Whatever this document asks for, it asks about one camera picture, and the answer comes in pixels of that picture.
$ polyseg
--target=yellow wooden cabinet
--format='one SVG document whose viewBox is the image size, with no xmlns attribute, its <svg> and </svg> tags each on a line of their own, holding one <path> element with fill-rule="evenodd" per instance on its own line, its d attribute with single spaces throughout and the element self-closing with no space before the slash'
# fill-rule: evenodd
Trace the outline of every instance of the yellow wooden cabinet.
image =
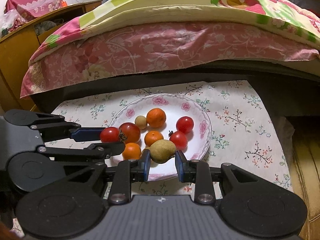
<svg viewBox="0 0 320 240">
<path fill-rule="evenodd" d="M 42 42 L 58 28 L 75 17 L 92 11 L 102 0 L 70 5 L 53 11 L 21 26 L 0 39 L 0 102 L 4 111 L 13 108 L 34 110 L 31 99 L 20 99 L 22 80 L 28 70 L 28 62 Z M 37 36 L 35 25 L 55 19 L 64 23 Z"/>
</svg>

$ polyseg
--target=dark bed frame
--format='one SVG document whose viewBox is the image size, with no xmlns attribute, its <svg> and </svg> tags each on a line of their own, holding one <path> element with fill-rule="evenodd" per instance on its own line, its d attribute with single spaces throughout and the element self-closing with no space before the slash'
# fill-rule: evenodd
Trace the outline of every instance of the dark bed frame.
<svg viewBox="0 0 320 240">
<path fill-rule="evenodd" d="M 34 94 L 31 98 L 40 111 L 51 113 L 65 100 L 91 95 L 231 80 L 247 80 L 270 116 L 320 116 L 320 77 L 279 64 L 249 60 L 219 60 L 181 70 L 110 77 Z"/>
</svg>

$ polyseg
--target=white tablecloth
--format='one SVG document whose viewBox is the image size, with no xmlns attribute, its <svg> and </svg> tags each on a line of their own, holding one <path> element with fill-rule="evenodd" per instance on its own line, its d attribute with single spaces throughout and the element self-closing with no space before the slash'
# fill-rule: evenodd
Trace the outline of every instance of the white tablecloth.
<svg viewBox="0 0 320 240">
<path fill-rule="evenodd" d="M 210 166 L 233 163 L 292 191 L 289 170 L 273 124 L 259 95 L 247 81 L 196 82 L 100 94 L 65 101 L 52 113 L 63 115 L 66 121 L 77 122 L 82 127 L 107 127 L 124 106 L 155 93 L 185 95 L 207 111 L 212 140 L 204 160 Z M 84 148 L 91 143 L 65 139 L 49 142 L 47 146 Z M 214 183 L 214 188 L 216 197 L 221 198 L 218 183 Z M 136 182 L 132 184 L 132 194 L 190 194 L 193 198 L 194 184 L 180 183 L 177 178 Z"/>
</svg>

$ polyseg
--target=white calibration mark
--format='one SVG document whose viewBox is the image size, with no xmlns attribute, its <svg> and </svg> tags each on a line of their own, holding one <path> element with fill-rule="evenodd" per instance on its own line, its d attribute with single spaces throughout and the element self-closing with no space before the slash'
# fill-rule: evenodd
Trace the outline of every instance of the white calibration mark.
<svg viewBox="0 0 320 240">
<path fill-rule="evenodd" d="M 164 197 L 161 198 L 157 198 L 157 201 L 159 201 L 160 203 L 163 203 L 164 201 L 166 201 L 167 199 L 165 199 Z"/>
</svg>

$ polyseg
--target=ribbed gray surface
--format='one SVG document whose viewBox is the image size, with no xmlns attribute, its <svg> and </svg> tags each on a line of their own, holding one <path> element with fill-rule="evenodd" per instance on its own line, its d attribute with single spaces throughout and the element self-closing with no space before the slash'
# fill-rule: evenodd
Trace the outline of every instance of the ribbed gray surface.
<svg viewBox="0 0 320 240">
<path fill-rule="evenodd" d="M 93 230 L 76 240 L 248 240 L 220 219 L 214 208 L 194 204 L 188 195 L 136 195 L 113 206 Z M 294 236 L 288 240 L 298 240 Z"/>
</svg>

